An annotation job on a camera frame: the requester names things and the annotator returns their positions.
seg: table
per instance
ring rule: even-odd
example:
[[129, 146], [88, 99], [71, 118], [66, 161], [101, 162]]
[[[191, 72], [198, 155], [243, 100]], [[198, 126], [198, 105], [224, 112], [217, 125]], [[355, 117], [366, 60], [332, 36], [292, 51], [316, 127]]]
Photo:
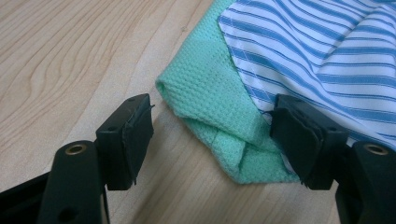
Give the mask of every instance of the table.
[[336, 185], [235, 184], [156, 91], [211, 2], [1, 0], [0, 191], [147, 92], [155, 134], [137, 185], [107, 195], [112, 223], [339, 223]]

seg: folded towel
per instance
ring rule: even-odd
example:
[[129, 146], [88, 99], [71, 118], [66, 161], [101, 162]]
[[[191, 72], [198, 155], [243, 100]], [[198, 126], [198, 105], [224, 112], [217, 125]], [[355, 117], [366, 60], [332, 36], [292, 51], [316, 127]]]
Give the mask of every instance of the folded towel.
[[215, 0], [158, 77], [163, 99], [238, 183], [298, 180], [233, 66], [217, 24], [233, 0]]
[[396, 3], [238, 0], [219, 17], [233, 61], [265, 117], [279, 93], [396, 149]]

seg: green cloth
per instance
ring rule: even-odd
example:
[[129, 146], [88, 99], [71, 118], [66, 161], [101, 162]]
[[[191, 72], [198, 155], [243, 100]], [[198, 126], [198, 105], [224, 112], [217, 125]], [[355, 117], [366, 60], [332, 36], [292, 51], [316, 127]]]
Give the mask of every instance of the green cloth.
[[238, 183], [298, 180], [269, 138], [269, 125], [237, 74], [217, 18], [233, 0], [215, 0], [158, 77], [163, 99], [211, 148]]

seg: blue and white striped fabric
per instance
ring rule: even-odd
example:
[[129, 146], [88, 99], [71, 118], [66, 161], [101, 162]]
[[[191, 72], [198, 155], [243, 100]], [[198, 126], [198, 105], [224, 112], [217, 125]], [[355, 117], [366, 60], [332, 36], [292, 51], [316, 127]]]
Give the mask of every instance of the blue and white striped fabric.
[[396, 148], [396, 5], [387, 1], [237, 0], [219, 17], [233, 62], [270, 122], [278, 93]]

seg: black plastic part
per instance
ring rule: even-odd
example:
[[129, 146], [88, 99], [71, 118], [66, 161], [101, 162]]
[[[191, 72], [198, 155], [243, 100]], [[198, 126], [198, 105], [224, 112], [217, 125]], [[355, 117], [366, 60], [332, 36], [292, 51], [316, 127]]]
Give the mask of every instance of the black plastic part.
[[136, 182], [153, 135], [148, 94], [126, 100], [96, 131], [96, 145], [109, 190], [126, 190]]
[[0, 194], [0, 223], [30, 223], [37, 219], [49, 173]]
[[65, 145], [56, 152], [37, 223], [108, 223], [105, 193], [94, 143]]
[[358, 142], [346, 154], [357, 196], [340, 183], [336, 193], [342, 223], [396, 223], [396, 152]]
[[278, 95], [270, 135], [310, 189], [330, 189], [333, 156], [343, 153], [348, 132], [308, 103]]

